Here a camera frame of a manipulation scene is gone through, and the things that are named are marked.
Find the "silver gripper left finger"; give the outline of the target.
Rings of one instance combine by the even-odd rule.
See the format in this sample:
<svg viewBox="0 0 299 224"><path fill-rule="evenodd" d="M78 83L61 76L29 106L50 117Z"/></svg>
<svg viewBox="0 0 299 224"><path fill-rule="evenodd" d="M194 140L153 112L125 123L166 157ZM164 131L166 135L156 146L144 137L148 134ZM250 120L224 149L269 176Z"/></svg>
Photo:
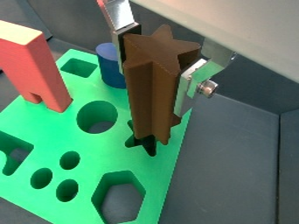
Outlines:
<svg viewBox="0 0 299 224"><path fill-rule="evenodd" d="M110 29L112 43L116 47L118 71L122 71L122 63L126 59L124 48L124 35L140 34L141 25L134 21L128 0L97 0L98 8Z"/></svg>

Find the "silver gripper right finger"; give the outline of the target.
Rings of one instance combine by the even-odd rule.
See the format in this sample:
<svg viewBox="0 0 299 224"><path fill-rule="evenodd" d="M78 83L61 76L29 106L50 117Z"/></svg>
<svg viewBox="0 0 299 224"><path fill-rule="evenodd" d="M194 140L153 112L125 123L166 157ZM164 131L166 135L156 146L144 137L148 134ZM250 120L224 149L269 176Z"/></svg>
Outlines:
<svg viewBox="0 0 299 224"><path fill-rule="evenodd" d="M181 71L173 113L181 117L192 107L196 94L210 98L218 84L210 80L233 61L237 54L213 40L205 38L200 49L200 58Z"/></svg>

